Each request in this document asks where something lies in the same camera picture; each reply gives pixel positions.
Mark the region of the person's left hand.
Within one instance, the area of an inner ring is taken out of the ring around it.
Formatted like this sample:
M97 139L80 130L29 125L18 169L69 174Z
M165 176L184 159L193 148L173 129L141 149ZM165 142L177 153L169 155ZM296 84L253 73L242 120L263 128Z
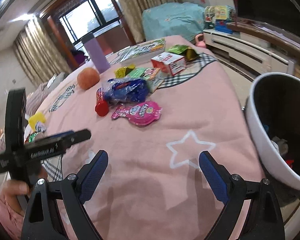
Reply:
M1 195L4 197L6 202L12 203L17 202L17 197L19 196L30 196L31 192L32 187L30 187L26 182L10 179L4 183Z

